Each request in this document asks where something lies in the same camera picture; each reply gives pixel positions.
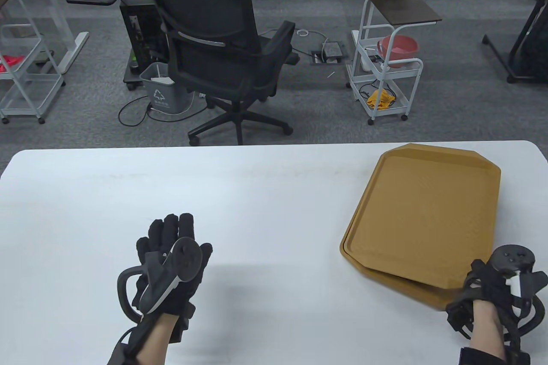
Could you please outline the person's right hand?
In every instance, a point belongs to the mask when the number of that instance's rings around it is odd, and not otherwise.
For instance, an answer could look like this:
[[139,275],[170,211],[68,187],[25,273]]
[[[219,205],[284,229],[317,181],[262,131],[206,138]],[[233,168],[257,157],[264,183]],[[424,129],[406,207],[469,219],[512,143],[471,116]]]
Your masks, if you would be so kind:
[[519,347],[522,336],[518,323],[526,311],[519,273],[509,276],[480,259],[471,263],[462,290],[445,308],[452,329],[468,340],[474,329],[473,303],[478,300],[495,306],[499,321],[506,330],[504,341]]

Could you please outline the person's left hand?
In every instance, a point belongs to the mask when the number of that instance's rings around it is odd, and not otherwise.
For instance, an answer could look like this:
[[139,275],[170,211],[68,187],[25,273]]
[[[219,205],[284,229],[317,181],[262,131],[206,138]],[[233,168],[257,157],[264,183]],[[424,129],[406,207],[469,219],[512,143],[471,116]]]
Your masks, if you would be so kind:
[[154,220],[147,236],[137,240],[136,249],[139,262],[147,271],[137,279],[131,304],[146,319],[175,316],[170,343],[179,343],[194,314],[190,300],[202,283],[213,246],[197,244],[194,217],[182,213]]

